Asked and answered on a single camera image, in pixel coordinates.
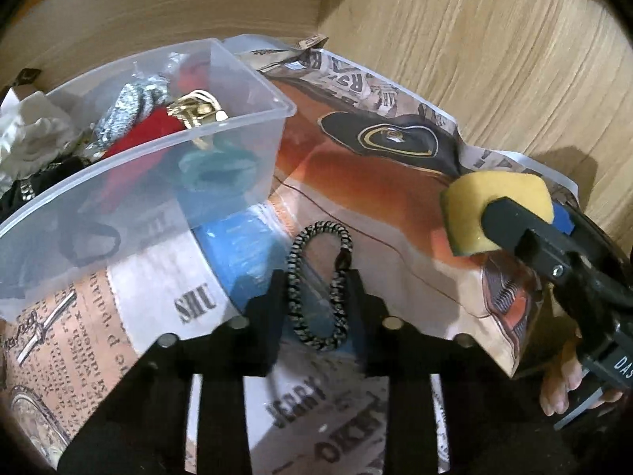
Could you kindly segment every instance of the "yellow foam pad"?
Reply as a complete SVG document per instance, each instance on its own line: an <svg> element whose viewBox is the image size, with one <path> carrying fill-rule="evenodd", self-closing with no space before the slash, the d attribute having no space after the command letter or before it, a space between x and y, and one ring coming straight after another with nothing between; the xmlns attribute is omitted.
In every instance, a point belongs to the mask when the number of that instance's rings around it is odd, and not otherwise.
<svg viewBox="0 0 633 475"><path fill-rule="evenodd" d="M466 256L498 250L481 228L481 216L492 201L512 198L548 223L554 207L545 182L527 173L476 171L455 180L441 194L444 226L454 255Z"/></svg>

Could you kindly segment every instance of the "braided bracelet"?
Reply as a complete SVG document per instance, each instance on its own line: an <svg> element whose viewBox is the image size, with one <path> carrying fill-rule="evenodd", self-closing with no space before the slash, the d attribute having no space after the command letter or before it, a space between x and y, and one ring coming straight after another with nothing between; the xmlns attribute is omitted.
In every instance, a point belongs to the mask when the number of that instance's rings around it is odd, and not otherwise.
<svg viewBox="0 0 633 475"><path fill-rule="evenodd" d="M310 331L305 316L303 316L299 282L301 279L301 254L303 249L312 238L326 232L339 236L341 239L341 251L334 261L334 277L330 283L330 305L334 315L334 332L329 338L321 338ZM336 350L347 339L347 313L343 307L343 300L345 297L345 272L349 270L351 262L352 240L347 229L340 223L316 222L314 225L306 227L292 243L287 267L288 316L301 342L316 350L324 352Z"/></svg>

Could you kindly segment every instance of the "white fabric flower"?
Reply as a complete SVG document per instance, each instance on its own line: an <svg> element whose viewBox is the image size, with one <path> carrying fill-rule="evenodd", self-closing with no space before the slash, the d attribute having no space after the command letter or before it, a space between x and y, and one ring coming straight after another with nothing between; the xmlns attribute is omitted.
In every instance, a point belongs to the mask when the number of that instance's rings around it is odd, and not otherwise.
<svg viewBox="0 0 633 475"><path fill-rule="evenodd" d="M0 116L0 191L16 179L26 179L62 153L69 153L80 137L66 112L38 91Z"/></svg>

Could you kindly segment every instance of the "plastic bin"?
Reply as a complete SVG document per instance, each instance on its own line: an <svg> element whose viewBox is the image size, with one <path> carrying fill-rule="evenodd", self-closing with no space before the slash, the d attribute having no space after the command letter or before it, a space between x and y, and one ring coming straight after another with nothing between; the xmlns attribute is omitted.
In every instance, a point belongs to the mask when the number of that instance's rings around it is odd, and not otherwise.
<svg viewBox="0 0 633 475"><path fill-rule="evenodd" d="M268 197L284 121L296 106L215 39L120 59L49 97L83 129L113 104L134 74L167 68L172 93L207 89L229 119L96 163L2 223L3 318L13 320L28 304L113 261ZM207 149L191 141L198 137Z"/></svg>

